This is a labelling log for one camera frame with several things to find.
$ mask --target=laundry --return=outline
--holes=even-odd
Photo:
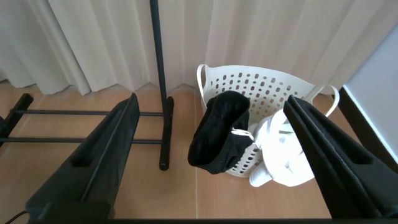
[[[249,107],[250,101],[235,91],[210,99],[189,148],[189,164],[211,174],[232,168],[253,143],[247,132]]]
[[[270,180],[293,187],[314,178],[295,133],[280,131],[285,121],[285,114],[279,110],[249,128],[263,157],[250,175],[253,187],[260,187]]]

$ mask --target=white curtain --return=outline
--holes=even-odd
[[[167,89],[252,65],[341,87],[398,23],[396,0],[161,0]],[[0,2],[0,80],[44,93],[157,85],[148,0]]]

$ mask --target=white drawstring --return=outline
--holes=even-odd
[[[245,130],[242,130],[242,129],[234,129],[234,128],[232,128],[231,133],[232,133],[232,134],[236,134],[236,135],[240,135],[240,136],[247,136],[247,137],[249,137],[252,141],[254,141],[254,137],[253,137],[253,135],[252,135],[249,131],[245,131]]]

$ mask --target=black cable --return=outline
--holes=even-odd
[[[17,218],[19,218],[21,215],[27,213],[27,211],[22,211],[20,213],[18,213],[17,215],[15,215],[14,217],[12,217],[10,220],[8,220],[5,224],[10,224],[13,221],[15,221]]]

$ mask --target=black cloth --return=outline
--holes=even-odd
[[[248,129],[249,107],[249,99],[235,91],[210,99],[189,148],[189,164],[218,174],[239,162],[252,140],[232,134],[231,130]]]

